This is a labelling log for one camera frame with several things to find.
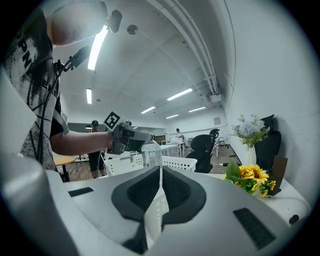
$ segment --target black cable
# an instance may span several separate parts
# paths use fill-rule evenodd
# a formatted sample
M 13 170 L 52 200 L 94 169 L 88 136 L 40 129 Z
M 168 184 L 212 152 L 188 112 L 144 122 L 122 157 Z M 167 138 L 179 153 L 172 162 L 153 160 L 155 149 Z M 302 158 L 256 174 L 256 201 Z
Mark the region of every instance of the black cable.
M 69 59 L 65 65 L 61 65 L 60 70 L 58 70 L 58 75 L 55 78 L 52 87 L 50 88 L 50 91 L 48 95 L 46 96 L 43 109 L 42 109 L 42 116 L 41 116 L 41 123 L 40 123 L 40 130 L 39 130 L 39 141 L 38 141 L 38 148 L 37 148 L 37 161 L 40 162 L 41 165 L 43 165 L 44 162 L 44 121 L 45 121 L 45 114 L 46 114 L 46 108 L 50 99 L 50 96 L 52 92 L 54 91 L 58 81 L 59 77 L 61 76 L 62 72 L 64 71 L 64 68 L 71 62 Z

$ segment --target white plastic basket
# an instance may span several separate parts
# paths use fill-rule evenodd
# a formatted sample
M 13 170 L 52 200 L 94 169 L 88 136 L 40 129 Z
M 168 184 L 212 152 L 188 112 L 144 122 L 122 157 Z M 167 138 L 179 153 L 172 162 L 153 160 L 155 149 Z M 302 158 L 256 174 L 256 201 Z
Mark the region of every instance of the white plastic basket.
M 168 167 L 174 167 L 186 171 L 194 172 L 196 170 L 196 159 L 181 158 L 172 156 L 162 156 L 162 164 Z M 144 167 L 142 155 L 137 154 L 125 158 L 115 158 L 104 161 L 108 176 L 125 174 Z

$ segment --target man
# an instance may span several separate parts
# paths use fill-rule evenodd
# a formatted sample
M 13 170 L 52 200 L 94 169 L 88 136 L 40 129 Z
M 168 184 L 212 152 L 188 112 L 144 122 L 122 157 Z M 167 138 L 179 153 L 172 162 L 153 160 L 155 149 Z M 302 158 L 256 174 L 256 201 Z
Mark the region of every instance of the man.
M 92 129 L 88 131 L 88 133 L 98 133 L 98 126 L 99 123 L 97 120 L 93 120 L 91 123 Z M 99 169 L 102 176 L 106 175 L 105 168 L 104 168 L 104 161 L 101 157 L 100 151 L 92 152 L 88 154 L 89 156 L 89 165 L 92 177 L 94 179 L 97 178 L 97 170 Z
M 182 138 L 182 140 L 185 139 L 185 136 L 183 135 L 183 133 L 177 128 L 176 129 L 176 135 L 177 138 Z
M 57 9 L 47 19 L 41 10 L 30 16 L 12 40 L 3 59 L 3 66 L 13 87 L 37 116 L 21 149 L 29 158 L 37 158 L 40 122 L 44 101 L 55 78 L 52 51 L 93 37 L 107 22 L 107 7 L 102 1 L 73 1 Z M 110 132 L 64 135 L 63 128 L 53 118 L 54 109 L 61 112 L 59 84 L 47 104 L 44 116 L 43 168 L 55 170 L 52 151 L 59 155 L 83 155 L 111 148 Z

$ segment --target blue hydrangea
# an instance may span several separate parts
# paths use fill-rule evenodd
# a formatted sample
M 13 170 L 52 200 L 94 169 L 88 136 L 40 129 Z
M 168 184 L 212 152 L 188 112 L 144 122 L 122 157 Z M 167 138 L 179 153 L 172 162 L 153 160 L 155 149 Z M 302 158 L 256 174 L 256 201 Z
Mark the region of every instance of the blue hydrangea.
M 239 126 L 239 133 L 245 137 L 250 137 L 256 132 L 256 129 L 251 122 L 245 121 Z

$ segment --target person in background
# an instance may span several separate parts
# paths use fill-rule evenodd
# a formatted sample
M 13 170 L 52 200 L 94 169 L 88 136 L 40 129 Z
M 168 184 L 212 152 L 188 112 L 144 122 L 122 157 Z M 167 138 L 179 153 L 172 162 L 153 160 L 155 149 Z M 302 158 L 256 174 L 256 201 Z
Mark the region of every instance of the person in background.
M 88 133 L 98 133 L 98 126 L 99 123 L 97 120 L 93 120 L 91 123 L 92 129 L 88 131 Z M 97 170 L 99 169 L 102 176 L 106 175 L 105 167 L 104 167 L 104 161 L 101 157 L 100 151 L 92 152 L 88 154 L 89 157 L 89 165 L 90 165 L 90 171 L 92 174 L 92 177 L 94 179 L 97 178 Z
M 182 140 L 185 139 L 185 136 L 184 136 L 183 133 L 179 130 L 179 128 L 176 129 L 176 137 L 177 137 L 177 138 L 182 138 Z
M 2 61 L 4 71 L 14 89 L 37 116 L 21 149 L 25 157 L 39 157 L 37 148 L 43 106 L 56 79 L 53 48 L 94 37 L 107 22 L 107 7 L 103 1 L 70 1 L 49 17 L 38 8 L 13 38 Z M 68 84 L 56 85 L 44 115 L 42 166 L 47 170 L 56 170 L 52 151 L 75 156 L 112 148 L 113 145 L 111 132 L 70 131 L 64 134 L 62 126 L 53 117 L 54 110 L 61 113 L 61 86 L 68 87 Z

